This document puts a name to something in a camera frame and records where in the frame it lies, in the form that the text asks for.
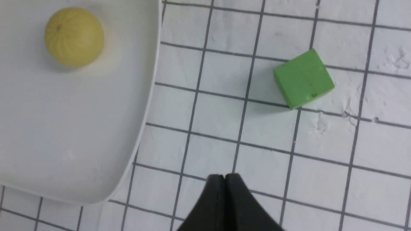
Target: green cube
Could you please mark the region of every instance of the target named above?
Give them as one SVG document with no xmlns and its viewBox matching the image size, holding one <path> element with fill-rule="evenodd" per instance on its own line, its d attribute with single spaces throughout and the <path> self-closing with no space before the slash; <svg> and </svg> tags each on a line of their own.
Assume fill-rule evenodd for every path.
<svg viewBox="0 0 411 231">
<path fill-rule="evenodd" d="M 334 88 L 326 67 L 314 49 L 277 67 L 274 79 L 290 109 L 296 109 Z"/>
</svg>

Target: white grid surface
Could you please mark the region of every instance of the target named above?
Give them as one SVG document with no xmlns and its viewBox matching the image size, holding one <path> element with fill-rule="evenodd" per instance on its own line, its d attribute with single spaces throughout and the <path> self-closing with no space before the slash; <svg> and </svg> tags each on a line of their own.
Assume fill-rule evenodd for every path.
<svg viewBox="0 0 411 231">
<path fill-rule="evenodd" d="M 240 173 L 288 231 L 407 231 L 411 1 L 163 2 L 157 82 L 117 194 L 70 206 L 0 186 L 0 231 L 174 231 L 208 174 Z M 336 88 L 287 109 L 272 70 L 315 48 Z"/>
</svg>

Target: square grid cell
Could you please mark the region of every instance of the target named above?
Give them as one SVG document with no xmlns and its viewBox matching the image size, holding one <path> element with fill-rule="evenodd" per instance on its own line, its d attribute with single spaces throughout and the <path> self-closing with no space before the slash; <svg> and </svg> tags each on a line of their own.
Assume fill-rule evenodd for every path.
<svg viewBox="0 0 411 231">
<path fill-rule="evenodd" d="M 407 1 L 397 0 L 395 4 L 388 0 L 377 2 L 380 4 L 377 25 L 381 25 L 380 27 L 410 28 L 409 17 L 406 14 L 409 8 Z M 409 136 L 407 128 L 409 123 L 408 117 L 403 116 L 406 111 L 402 114 L 396 112 L 404 111 L 400 104 L 403 104 L 401 100 L 406 100 L 408 97 L 409 87 L 401 81 L 408 80 L 391 79 L 388 76 L 373 74 L 368 75 L 362 110 L 363 117 L 373 119 L 376 123 L 360 122 L 353 159 L 354 168 L 347 198 L 347 215 L 344 217 L 342 226 L 340 224 L 341 214 L 339 211 L 341 210 L 347 176 L 346 169 L 348 167 L 346 165 L 349 163 L 350 150 L 353 139 L 355 139 L 352 134 L 355 131 L 354 124 L 357 123 L 349 115 L 356 116 L 359 113 L 359 98 L 363 83 L 362 70 L 367 61 L 371 34 L 371 27 L 368 24 L 372 23 L 374 3 L 375 0 L 361 2 L 352 0 L 165 1 L 166 10 L 162 33 L 162 41 L 165 43 L 161 45 L 157 81 L 159 84 L 169 84 L 175 87 L 155 86 L 152 110 L 148 117 L 148 122 L 152 123 L 153 126 L 148 126 L 151 131 L 146 128 L 148 132 L 145 132 L 140 147 L 141 157 L 137 158 L 137 163 L 141 166 L 136 167 L 134 176 L 126 177 L 126 182 L 113 198 L 114 203 L 105 203 L 102 207 L 96 207 L 93 212 L 90 210 L 91 207 L 84 207 L 82 210 L 83 224 L 88 225 L 88 219 L 97 221 L 98 216 L 95 214 L 101 212 L 101 219 L 105 221 L 100 222 L 100 227 L 105 228 L 101 228 L 99 231 L 127 231 L 133 230 L 135 226 L 147 230 L 169 230 L 172 223 L 172 230 L 176 230 L 181 225 L 181 220 L 190 212 L 204 187 L 203 180 L 194 179 L 191 175 L 205 178 L 210 173 L 228 173 L 234 167 L 237 172 L 242 173 L 247 185 L 254 190 L 253 195 L 256 200 L 270 216 L 277 222 L 281 222 L 286 230 L 404 230 L 404 228 L 399 229 L 393 226 L 404 226 L 408 215 L 409 175 L 411 173 L 407 168 L 409 158 L 406 153 L 410 148 L 404 144 Z M 210 24 L 207 19 L 210 15 L 210 5 L 212 7 L 213 4 L 217 8 L 211 9 L 210 31 L 206 38 L 207 25 Z M 251 60 L 254 57 L 251 54 L 258 31 L 260 17 L 258 13 L 261 10 L 261 4 L 265 6 L 265 15 L 257 43 L 257 56 L 259 57 L 252 65 Z M 317 9 L 319 12 L 318 22 L 314 18 Z M 366 24 L 358 26 L 352 25 L 352 23 L 350 25 L 347 22 L 330 22 L 340 20 Z M 268 70 L 281 64 L 280 61 L 294 58 L 309 48 L 313 21 L 314 24 L 316 22 L 314 47 L 327 65 L 341 68 L 329 68 L 328 70 L 336 84 L 334 95 L 330 93 L 329 97 L 306 105 L 297 120 L 297 111 L 288 111 L 281 107 L 284 105 L 283 99 L 281 95 L 277 94 L 272 73 Z M 409 42 L 406 39 L 409 35 L 407 30 L 376 28 L 370 71 L 379 72 L 379 74 L 385 72 L 392 75 L 410 75 L 410 69 L 407 67 Z M 217 52 L 206 52 L 205 59 L 202 60 L 204 51 L 201 48 L 204 46 L 205 39 L 208 39 L 207 48 L 215 49 Z M 191 46 L 197 47 L 197 49 L 190 49 Z M 211 61 L 207 58 L 208 54 L 212 57 Z M 221 57 L 227 56 L 227 58 L 218 59 L 217 57 L 220 55 Z M 238 62 L 242 58 L 248 60 L 249 64 Z M 227 64 L 226 59 L 234 60 L 232 65 L 227 67 L 231 70 L 224 69 L 224 63 Z M 244 99 L 238 99 L 246 95 L 250 68 L 254 68 L 254 71 L 249 99 L 255 102 L 248 101 L 245 114 L 242 115 Z M 359 70 L 350 72 L 350 68 Z M 193 123 L 193 132 L 200 134 L 191 134 L 188 146 L 186 146 L 187 130 L 190 130 L 190 117 L 196 94 L 193 91 L 198 84 L 201 69 L 203 69 L 203 78 L 200 82 L 200 90 L 229 95 L 232 98 L 238 98 L 230 100 L 239 103 L 233 104 L 233 101 L 221 103 L 227 99 L 221 96 L 212 96 L 216 98 L 208 99 L 204 103 L 204 99 L 201 98 L 211 96 L 198 94 L 198 102 L 194 104 L 197 121 Z M 227 77 L 230 73 L 239 70 L 241 70 L 240 73 L 244 73 L 239 78 L 242 81 L 241 84 L 220 85 L 225 81 L 221 76 Z M 235 83 L 233 80 L 236 79 L 233 77 L 226 82 Z M 387 89 L 384 89 L 382 93 L 381 88 L 378 88 L 380 85 L 387 86 Z M 176 89 L 176 87 L 190 88 L 191 90 Z M 394 89 L 398 88 L 404 92 L 404 99 L 395 98 L 399 97 L 394 92 Z M 377 94 L 385 97 L 372 97 Z M 280 105 L 277 107 L 269 105 L 270 103 Z M 233 108 L 235 108 L 235 113 L 230 114 Z M 312 141 L 307 136 L 311 128 L 316 126 L 314 122 L 318 118 L 317 113 L 307 112 L 307 109 L 333 113 L 333 115 L 327 113 L 321 115 L 328 120 L 328 124 L 325 126 L 326 130 L 332 132 L 327 135 L 326 139 Z M 402 124 L 402 127 L 398 127 L 398 125 L 393 127 L 390 124 L 383 125 L 382 122 Z M 293 145 L 296 124 L 298 125 L 298 135 L 296 144 Z M 320 130 L 324 128 L 323 125 L 319 123 Z M 240 144 L 236 144 L 241 126 Z M 167 127 L 178 129 L 178 132 Z M 211 139 L 202 134 L 215 137 Z M 394 136 L 399 134 L 402 138 L 396 139 Z M 155 146 L 156 138 L 164 140 L 170 139 L 170 137 L 172 137 L 170 142 L 158 147 Z M 333 149 L 328 143 L 335 142 L 336 137 L 342 137 L 341 147 L 334 147 L 337 151 L 332 152 Z M 394 157 L 392 155 L 391 158 L 384 157 L 383 152 L 392 151 L 384 149 L 385 143 L 395 143 Z M 202 146 L 212 147 L 212 153 L 207 155 L 206 151 L 197 152 L 198 149 L 201 150 Z M 236 146 L 239 146 L 238 159 L 234 163 Z M 374 155 L 378 155 L 380 158 L 370 156 L 371 149 L 374 150 Z M 288 172 L 290 179 L 287 183 L 287 169 L 292 151 L 295 151 L 296 155 L 305 156 L 305 158 L 293 157 L 291 172 Z M 174 204 L 181 177 L 176 172 L 181 170 L 183 159 L 185 160 L 183 170 L 184 174 L 187 175 L 181 178 L 179 200 L 177 204 Z M 195 167 L 196 159 L 203 159 L 209 164 L 202 166 L 203 168 L 197 168 Z M 264 162 L 267 162 L 267 166 L 261 167 L 261 163 Z M 357 169 L 362 167 L 382 173 Z M 273 177 L 261 180 L 265 173 L 269 173 Z M 322 175 L 334 178 L 332 183 L 337 185 L 328 189 L 323 186 L 326 184 L 324 183 L 327 182 L 326 180 L 323 180 L 320 185 L 317 184 L 317 187 L 325 188 L 326 192 L 330 190 L 327 196 L 320 198 L 321 195 L 316 194 L 315 190 L 309 187 L 304 188 L 304 191 L 309 192 L 306 194 L 298 189 L 304 184 L 301 181 L 296 182 L 296 179 L 312 182 L 313 177 Z M 134 177 L 132 178 L 133 188 L 129 193 L 127 186 L 131 177 Z M 362 185 L 377 192 L 373 198 L 378 203 L 369 200 L 367 189 Z M 281 200 L 285 188 L 286 191 L 288 190 L 286 202 Z M 159 191 L 167 191 L 167 193 L 160 194 Z M 9 206 L 7 202 L 7 198 L 11 198 L 9 193 L 5 192 L 3 196 L 4 200 L 0 204 L 4 209 L 15 206 L 15 210 L 20 210 L 17 204 Z M 131 207 L 128 208 L 127 213 L 124 213 L 124 204 L 128 206 L 127 197 L 130 197 Z M 395 198 L 395 200 L 387 201 L 387 198 Z M 40 220 L 65 229 L 76 230 L 80 207 L 70 208 L 68 206 L 68 208 L 62 209 L 63 212 L 60 212 L 55 210 L 55 205 L 52 204 L 47 200 L 43 202 Z M 34 206 L 28 208 L 24 213 L 33 217 Z M 35 221 L 33 220 L 3 210 L 1 214 L 0 227 L 2 228 L 9 228 L 8 225 L 11 222 L 21 225 L 15 226 L 13 224 L 11 226 L 13 229 L 33 230 L 34 228 Z M 362 217 L 370 220 L 381 220 L 381 222 L 375 223 Z M 89 230 L 84 227 L 80 225 L 80 231 Z M 54 231 L 59 230 L 59 228 L 39 222 L 37 230 Z"/>
</svg>

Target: scuff mark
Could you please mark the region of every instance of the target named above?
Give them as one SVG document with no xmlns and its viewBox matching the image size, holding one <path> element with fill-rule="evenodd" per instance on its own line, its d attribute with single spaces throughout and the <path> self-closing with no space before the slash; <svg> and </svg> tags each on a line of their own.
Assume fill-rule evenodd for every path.
<svg viewBox="0 0 411 231">
<path fill-rule="evenodd" d="M 318 113 L 318 119 L 316 123 L 316 134 L 322 136 L 328 129 L 327 121 L 324 119 L 323 113 Z"/>
</svg>

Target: white tray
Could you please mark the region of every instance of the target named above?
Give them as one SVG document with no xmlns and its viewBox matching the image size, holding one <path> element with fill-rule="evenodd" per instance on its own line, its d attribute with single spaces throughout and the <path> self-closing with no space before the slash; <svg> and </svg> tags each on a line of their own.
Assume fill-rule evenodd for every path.
<svg viewBox="0 0 411 231">
<path fill-rule="evenodd" d="M 102 23 L 102 55 L 82 69 L 47 53 L 64 7 Z M 0 184 L 74 204 L 107 200 L 136 153 L 154 84 L 157 0 L 0 1 Z"/>
</svg>

